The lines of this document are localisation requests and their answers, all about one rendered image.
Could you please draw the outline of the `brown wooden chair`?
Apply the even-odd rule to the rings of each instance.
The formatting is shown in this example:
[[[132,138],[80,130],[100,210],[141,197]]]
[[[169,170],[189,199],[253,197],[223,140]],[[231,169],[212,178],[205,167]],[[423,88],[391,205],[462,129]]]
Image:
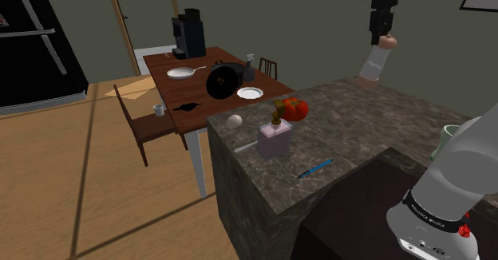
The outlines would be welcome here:
[[[278,64],[264,57],[259,59],[259,71],[278,80]]]
[[[141,157],[144,161],[145,167],[148,166],[147,157],[144,150],[144,143],[158,139],[162,136],[166,136],[175,133],[182,139],[184,148],[188,150],[188,144],[185,140],[184,135],[179,134],[174,122],[170,116],[157,116],[155,113],[148,114],[146,116],[141,116],[133,119],[128,109],[123,102],[119,90],[116,85],[113,86],[114,91],[117,95],[117,99],[120,102],[124,116],[128,122],[129,127],[132,130],[132,134],[136,140],[137,147],[140,150]]]

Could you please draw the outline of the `red tomato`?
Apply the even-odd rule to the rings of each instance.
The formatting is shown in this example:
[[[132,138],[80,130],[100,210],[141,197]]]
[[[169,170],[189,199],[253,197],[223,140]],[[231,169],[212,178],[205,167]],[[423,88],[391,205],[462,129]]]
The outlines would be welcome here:
[[[304,100],[298,100],[296,97],[290,97],[283,100],[285,104],[285,113],[283,119],[286,121],[300,121],[303,120],[309,108]]]

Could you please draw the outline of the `pale green mug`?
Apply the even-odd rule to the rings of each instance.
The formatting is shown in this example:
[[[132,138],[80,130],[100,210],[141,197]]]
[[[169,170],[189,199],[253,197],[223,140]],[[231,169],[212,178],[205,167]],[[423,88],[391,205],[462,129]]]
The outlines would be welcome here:
[[[430,159],[432,161],[437,158],[442,148],[449,142],[449,140],[453,137],[454,133],[458,130],[459,127],[459,125],[448,124],[441,129],[439,144],[430,156]]]

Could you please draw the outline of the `pink soap dispenser gold pump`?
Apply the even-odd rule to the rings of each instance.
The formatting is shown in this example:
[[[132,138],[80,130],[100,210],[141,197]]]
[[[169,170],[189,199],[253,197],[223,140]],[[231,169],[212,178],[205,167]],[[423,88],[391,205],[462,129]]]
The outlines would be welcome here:
[[[257,151],[269,160],[290,150],[293,126],[283,119],[286,105],[282,100],[274,100],[275,110],[269,124],[259,127]]]

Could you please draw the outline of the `blue pen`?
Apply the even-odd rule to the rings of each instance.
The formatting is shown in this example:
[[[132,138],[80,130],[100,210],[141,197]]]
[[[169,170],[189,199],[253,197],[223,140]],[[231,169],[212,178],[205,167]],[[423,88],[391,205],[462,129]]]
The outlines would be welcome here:
[[[311,174],[312,172],[317,171],[320,168],[326,166],[327,164],[332,163],[333,161],[334,161],[334,159],[327,160],[327,161],[325,161],[325,162],[323,162],[323,163],[321,163],[321,164],[319,164],[319,165],[317,165],[317,166],[315,166],[315,167],[313,167],[313,168],[311,168],[311,169],[303,172],[302,174],[298,175],[296,178],[297,179],[301,179],[301,178],[303,178],[303,177]]]

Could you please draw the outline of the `silver knife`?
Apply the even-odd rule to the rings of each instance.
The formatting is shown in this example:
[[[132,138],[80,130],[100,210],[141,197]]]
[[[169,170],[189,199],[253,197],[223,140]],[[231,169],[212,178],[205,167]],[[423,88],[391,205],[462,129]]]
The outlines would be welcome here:
[[[243,150],[245,150],[245,149],[247,149],[247,148],[249,148],[249,147],[257,144],[257,143],[258,143],[258,141],[256,140],[256,141],[251,142],[249,144],[245,144],[245,145],[243,145],[243,146],[241,146],[239,148],[236,148],[233,152],[241,152],[241,151],[243,151]]]

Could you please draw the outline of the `brown dining table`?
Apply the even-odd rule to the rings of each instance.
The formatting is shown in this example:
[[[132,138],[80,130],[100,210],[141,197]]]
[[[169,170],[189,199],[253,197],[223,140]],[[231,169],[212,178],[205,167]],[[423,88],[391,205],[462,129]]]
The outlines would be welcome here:
[[[215,100],[208,95],[205,83],[211,66],[218,60],[242,62],[218,46],[208,47],[205,56],[192,59],[179,60],[170,53],[144,57],[178,133],[185,137],[202,198],[207,196],[207,190],[199,134],[206,130],[206,117],[293,92],[293,89],[257,70],[255,80],[245,86],[262,89],[263,96],[258,100],[244,100],[236,95],[226,100]],[[190,67],[196,72],[192,77],[183,80],[168,77],[167,71],[178,67]]]

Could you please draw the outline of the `black refrigerator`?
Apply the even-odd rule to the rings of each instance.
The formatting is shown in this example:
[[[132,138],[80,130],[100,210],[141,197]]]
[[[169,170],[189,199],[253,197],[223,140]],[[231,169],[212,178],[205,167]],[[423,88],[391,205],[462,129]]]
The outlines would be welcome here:
[[[0,115],[84,100],[88,87],[49,0],[0,0]]]

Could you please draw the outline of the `door with wooden frame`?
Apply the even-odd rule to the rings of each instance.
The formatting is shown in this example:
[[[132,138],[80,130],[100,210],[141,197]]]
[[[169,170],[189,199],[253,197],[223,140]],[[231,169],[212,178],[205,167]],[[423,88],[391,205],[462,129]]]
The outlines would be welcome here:
[[[168,53],[174,47],[171,18],[178,15],[177,0],[110,1],[132,69],[137,76],[148,74],[144,58]]]

